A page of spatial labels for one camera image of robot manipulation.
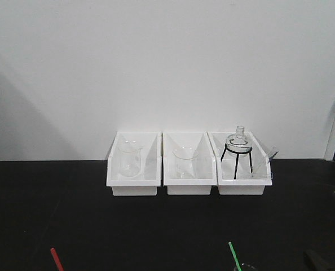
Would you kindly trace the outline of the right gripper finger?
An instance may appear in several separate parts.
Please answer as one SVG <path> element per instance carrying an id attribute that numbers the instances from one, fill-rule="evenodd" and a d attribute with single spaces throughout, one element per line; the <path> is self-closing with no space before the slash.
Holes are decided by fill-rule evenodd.
<path id="1" fill-rule="evenodd" d="M 332 266 L 313 250 L 306 250 L 303 253 L 303 259 L 305 265 L 308 267 L 309 270 L 332 270 Z"/>

